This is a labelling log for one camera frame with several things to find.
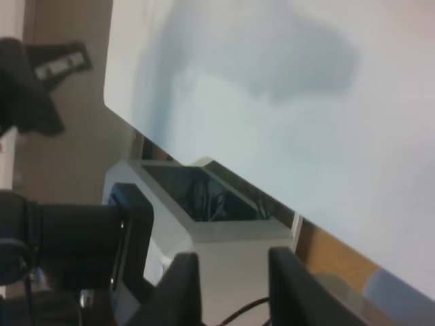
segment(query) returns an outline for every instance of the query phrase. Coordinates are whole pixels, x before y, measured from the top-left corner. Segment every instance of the white tabletop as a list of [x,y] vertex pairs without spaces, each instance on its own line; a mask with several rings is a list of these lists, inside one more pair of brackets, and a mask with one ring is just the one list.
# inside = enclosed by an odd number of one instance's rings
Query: white tabletop
[[105,103],[435,298],[435,3],[114,0]]

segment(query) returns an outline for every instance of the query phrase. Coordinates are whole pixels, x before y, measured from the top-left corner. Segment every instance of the wooden floor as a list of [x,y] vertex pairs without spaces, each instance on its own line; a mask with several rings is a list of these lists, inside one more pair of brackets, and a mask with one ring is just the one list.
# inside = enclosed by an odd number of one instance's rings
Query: wooden floor
[[312,273],[335,274],[361,293],[378,266],[329,233],[304,222],[297,256]]

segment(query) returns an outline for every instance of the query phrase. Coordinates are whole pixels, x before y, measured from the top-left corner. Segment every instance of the beige wall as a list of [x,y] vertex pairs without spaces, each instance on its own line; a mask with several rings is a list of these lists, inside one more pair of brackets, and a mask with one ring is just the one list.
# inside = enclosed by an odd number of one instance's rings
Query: beige wall
[[30,134],[18,146],[17,189],[42,202],[99,203],[105,171],[128,155],[133,134],[103,102],[111,1],[28,2],[35,5],[34,31],[25,35],[35,43],[84,41],[94,69],[52,94],[67,131],[53,139]]

